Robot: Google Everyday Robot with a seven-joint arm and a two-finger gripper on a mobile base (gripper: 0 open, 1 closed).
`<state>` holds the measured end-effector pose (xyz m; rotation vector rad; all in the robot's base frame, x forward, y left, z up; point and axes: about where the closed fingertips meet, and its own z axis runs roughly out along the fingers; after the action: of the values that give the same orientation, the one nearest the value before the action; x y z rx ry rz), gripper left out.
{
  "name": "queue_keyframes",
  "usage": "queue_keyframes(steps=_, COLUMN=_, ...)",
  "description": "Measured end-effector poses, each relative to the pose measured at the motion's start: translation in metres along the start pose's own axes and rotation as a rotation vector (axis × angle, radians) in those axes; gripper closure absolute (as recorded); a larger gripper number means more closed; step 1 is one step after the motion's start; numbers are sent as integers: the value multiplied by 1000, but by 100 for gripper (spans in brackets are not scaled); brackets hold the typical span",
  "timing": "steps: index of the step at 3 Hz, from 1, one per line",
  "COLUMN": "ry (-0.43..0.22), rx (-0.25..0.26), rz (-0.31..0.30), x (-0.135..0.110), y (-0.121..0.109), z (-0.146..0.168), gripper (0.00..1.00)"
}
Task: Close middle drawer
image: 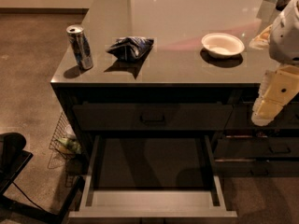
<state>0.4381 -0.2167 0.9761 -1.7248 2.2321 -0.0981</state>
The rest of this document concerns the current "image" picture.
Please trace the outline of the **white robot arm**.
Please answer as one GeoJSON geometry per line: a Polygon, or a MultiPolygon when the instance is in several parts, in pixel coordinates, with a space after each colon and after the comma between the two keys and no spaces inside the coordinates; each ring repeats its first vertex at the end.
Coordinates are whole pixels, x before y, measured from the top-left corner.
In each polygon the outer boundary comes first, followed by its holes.
{"type": "Polygon", "coordinates": [[[268,48],[270,58],[280,63],[276,71],[265,72],[252,108],[252,122],[266,126],[299,93],[299,0],[291,0],[249,46],[268,48]]]}

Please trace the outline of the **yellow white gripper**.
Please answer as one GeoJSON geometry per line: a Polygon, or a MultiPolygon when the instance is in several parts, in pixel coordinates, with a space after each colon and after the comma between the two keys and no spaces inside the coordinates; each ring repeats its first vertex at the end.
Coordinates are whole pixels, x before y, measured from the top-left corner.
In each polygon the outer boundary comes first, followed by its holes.
{"type": "Polygon", "coordinates": [[[252,110],[276,116],[299,93],[299,66],[281,64],[276,71],[267,70],[252,110]]]}

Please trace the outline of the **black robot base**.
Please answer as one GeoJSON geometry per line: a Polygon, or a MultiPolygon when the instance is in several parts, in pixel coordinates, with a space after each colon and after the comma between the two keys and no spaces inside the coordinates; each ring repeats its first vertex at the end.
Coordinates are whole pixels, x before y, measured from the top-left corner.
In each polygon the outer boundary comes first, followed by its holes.
{"type": "Polygon", "coordinates": [[[71,159],[64,166],[50,169],[51,135],[25,135],[25,149],[33,154],[21,173],[5,192],[9,199],[25,204],[25,211],[48,211],[58,215],[76,178],[82,175],[80,160],[71,159]]]}

